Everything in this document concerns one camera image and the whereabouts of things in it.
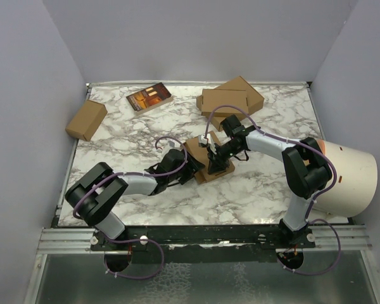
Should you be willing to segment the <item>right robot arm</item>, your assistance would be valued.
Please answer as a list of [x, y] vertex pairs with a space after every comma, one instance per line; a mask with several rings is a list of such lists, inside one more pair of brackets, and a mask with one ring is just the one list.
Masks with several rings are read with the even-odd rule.
[[208, 173], [224, 172], [229, 160], [242, 151], [263, 153], [282, 162], [292, 195], [288, 210], [279, 222], [278, 240], [284, 247], [292, 248], [307, 230], [309, 213], [333, 178], [335, 167], [312, 137], [297, 140], [275, 136], [254, 125], [245, 127], [235, 115], [225, 118], [222, 128], [230, 138], [223, 145], [206, 133], [198, 138], [199, 146], [207, 150]]

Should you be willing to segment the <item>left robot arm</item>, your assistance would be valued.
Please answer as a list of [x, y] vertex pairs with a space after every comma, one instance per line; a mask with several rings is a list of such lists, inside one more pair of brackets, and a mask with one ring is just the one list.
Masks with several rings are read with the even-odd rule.
[[114, 250], [127, 242], [124, 223], [112, 212], [121, 196], [153, 196], [175, 184], [190, 181], [205, 165], [184, 150], [170, 149], [161, 162], [144, 172], [116, 174], [105, 162], [99, 162], [70, 187], [65, 199], [90, 227], [105, 235]]

